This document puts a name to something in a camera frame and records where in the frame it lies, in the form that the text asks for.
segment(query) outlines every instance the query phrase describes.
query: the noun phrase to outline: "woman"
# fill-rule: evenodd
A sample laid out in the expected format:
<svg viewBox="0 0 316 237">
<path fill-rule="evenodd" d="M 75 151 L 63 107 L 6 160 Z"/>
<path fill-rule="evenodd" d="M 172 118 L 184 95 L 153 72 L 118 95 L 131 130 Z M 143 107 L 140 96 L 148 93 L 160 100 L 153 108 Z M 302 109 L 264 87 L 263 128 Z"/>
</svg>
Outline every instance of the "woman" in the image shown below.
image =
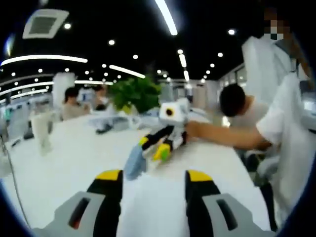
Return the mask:
<svg viewBox="0 0 316 237">
<path fill-rule="evenodd" d="M 97 85 L 95 90 L 95 98 L 93 101 L 93 109 L 95 110 L 106 110 L 109 105 L 109 99 L 106 97 L 107 95 L 107 86 L 106 85 Z"/>
<path fill-rule="evenodd" d="M 74 119 L 82 115 L 87 115 L 90 108 L 87 104 L 81 106 L 77 102 L 79 91 L 74 87 L 69 87 L 65 91 L 65 101 L 62 110 L 63 120 Z"/>
</svg>

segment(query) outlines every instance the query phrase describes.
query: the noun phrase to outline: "cable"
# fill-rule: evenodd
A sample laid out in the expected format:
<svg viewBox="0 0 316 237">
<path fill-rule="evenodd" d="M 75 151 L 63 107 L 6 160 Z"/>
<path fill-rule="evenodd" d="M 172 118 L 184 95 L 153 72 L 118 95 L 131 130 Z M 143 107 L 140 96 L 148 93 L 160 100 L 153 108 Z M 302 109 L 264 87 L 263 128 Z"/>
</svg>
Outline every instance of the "cable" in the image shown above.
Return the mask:
<svg viewBox="0 0 316 237">
<path fill-rule="evenodd" d="M 24 208 L 23 208 L 23 205 L 22 205 L 21 198 L 20 198 L 20 194 L 19 194 L 19 190 L 18 190 L 18 187 L 17 187 L 16 177 L 15 177 L 14 168 L 13 168 L 13 164 L 12 164 L 12 161 L 11 161 L 10 153 L 9 153 L 8 149 L 6 148 L 6 145 L 5 145 L 1 135 L 0 135 L 0 142 L 1 142 L 1 146 L 2 146 L 2 149 L 4 151 L 4 154 L 7 154 L 7 156 L 8 156 L 10 168 L 12 170 L 13 185 L 14 185 L 14 188 L 15 188 L 15 191 L 16 191 L 16 196 L 18 198 L 18 202 L 20 204 L 23 217 L 25 219 L 26 224 L 29 226 L 29 228 L 31 228 L 30 223 L 29 223 L 29 221 L 28 221 L 28 219 L 26 217 L 26 214 L 25 214 L 25 211 L 24 211 Z"/>
</svg>

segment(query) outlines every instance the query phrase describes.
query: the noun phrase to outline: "blue toy part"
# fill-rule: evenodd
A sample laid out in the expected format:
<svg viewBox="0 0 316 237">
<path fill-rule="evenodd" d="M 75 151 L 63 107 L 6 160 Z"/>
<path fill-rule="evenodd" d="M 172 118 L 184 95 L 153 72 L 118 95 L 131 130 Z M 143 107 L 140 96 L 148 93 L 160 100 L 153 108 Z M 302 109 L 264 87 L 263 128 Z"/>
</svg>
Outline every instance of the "blue toy part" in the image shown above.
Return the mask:
<svg viewBox="0 0 316 237">
<path fill-rule="evenodd" d="M 142 172 L 146 172 L 146 160 L 140 145 L 135 146 L 125 164 L 123 174 L 128 180 L 136 179 Z"/>
</svg>

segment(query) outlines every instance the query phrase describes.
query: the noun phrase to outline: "air vent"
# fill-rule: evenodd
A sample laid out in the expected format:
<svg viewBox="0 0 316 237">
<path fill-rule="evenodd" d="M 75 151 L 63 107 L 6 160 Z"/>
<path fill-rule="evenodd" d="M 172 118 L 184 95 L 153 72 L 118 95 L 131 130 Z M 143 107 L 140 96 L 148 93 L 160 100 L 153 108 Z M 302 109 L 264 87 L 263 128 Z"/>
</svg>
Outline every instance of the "air vent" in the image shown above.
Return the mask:
<svg viewBox="0 0 316 237">
<path fill-rule="evenodd" d="M 40 9 L 32 14 L 25 25 L 23 39 L 52 39 L 65 22 L 69 12 Z"/>
</svg>

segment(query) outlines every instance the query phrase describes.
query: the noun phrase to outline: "white shirt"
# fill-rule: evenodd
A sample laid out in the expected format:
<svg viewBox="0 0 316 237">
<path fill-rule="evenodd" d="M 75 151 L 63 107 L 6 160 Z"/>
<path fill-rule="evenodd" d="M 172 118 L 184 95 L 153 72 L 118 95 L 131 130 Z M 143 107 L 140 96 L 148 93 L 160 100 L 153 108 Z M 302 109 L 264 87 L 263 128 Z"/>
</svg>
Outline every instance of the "white shirt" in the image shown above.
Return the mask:
<svg viewBox="0 0 316 237">
<path fill-rule="evenodd" d="M 253 128 L 256 123 L 266 115 L 269 105 L 254 99 L 244 115 L 229 118 L 231 126 Z"/>
<path fill-rule="evenodd" d="M 267 114 L 257 123 L 260 134 L 272 144 L 281 144 L 280 161 L 272 181 L 277 218 L 286 220 L 308 180 L 316 151 L 316 135 L 300 122 L 300 80 L 287 75 Z"/>
</svg>

